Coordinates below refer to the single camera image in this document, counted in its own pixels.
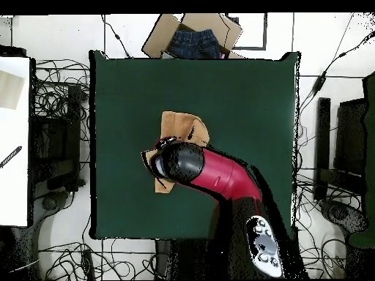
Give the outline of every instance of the green table surface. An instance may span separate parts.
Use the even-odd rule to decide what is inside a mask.
[[[155,193],[154,178],[142,163],[141,152],[160,136],[165,110],[199,116],[216,149],[255,165],[290,232],[297,53],[280,61],[194,61],[106,59],[95,51],[91,62],[95,238],[209,237],[213,199],[181,186]]]

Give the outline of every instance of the denim fabric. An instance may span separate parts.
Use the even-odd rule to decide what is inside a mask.
[[[203,31],[177,30],[168,49],[180,59],[219,59],[219,42],[211,29]]]

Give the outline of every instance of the tan fabric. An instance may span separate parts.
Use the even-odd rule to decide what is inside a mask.
[[[164,111],[161,116],[160,138],[177,137],[177,140],[195,143],[199,146],[206,146],[209,142],[209,135],[203,121],[192,114]],[[146,160],[149,163],[151,157],[157,150],[146,151]],[[169,193],[174,183],[161,179],[160,184],[155,179],[155,192]]]

